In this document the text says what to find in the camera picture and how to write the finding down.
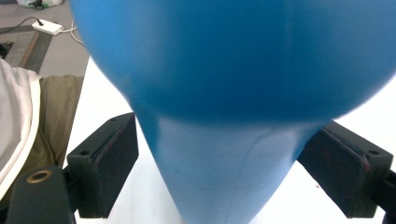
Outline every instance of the blue inflatable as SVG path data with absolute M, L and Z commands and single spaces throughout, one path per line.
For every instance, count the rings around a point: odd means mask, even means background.
M 396 71 L 396 1 L 74 0 L 187 223 L 249 223 Z

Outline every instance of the electrical outlet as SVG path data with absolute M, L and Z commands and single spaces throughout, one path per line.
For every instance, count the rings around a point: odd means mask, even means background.
M 43 23 L 43 25 L 38 24 L 38 21 L 36 21 L 35 23 L 32 24 L 33 28 L 45 32 L 47 34 L 57 35 L 64 29 L 60 24 L 53 23 L 50 21 L 44 21 L 44 20 L 40 20 L 40 21 Z

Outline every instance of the olive green fabric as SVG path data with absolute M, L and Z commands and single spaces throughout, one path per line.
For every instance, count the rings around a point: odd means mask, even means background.
M 40 79 L 40 117 L 35 142 L 18 177 L 47 165 L 64 164 L 64 157 L 81 93 L 83 77 L 66 75 Z M 13 185 L 0 202 L 7 206 Z

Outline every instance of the white table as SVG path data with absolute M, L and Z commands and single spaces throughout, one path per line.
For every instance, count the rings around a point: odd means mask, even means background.
M 349 130 L 396 155 L 396 78 L 376 97 L 337 121 Z M 90 59 L 78 103 L 68 152 L 105 121 L 132 111 L 122 95 Z M 146 140 L 137 127 L 139 159 L 129 174 L 108 219 L 80 219 L 78 223 L 183 223 L 161 178 Z M 318 183 L 298 162 L 256 216 L 254 223 L 380 224 L 384 212 L 374 219 L 346 219 Z

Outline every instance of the gray carpet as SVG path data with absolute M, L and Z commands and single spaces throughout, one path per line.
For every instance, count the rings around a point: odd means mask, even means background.
M 0 35 L 0 43 L 13 42 L 4 59 L 13 67 L 22 67 L 39 73 L 52 35 L 39 32 L 32 26 L 21 26 Z

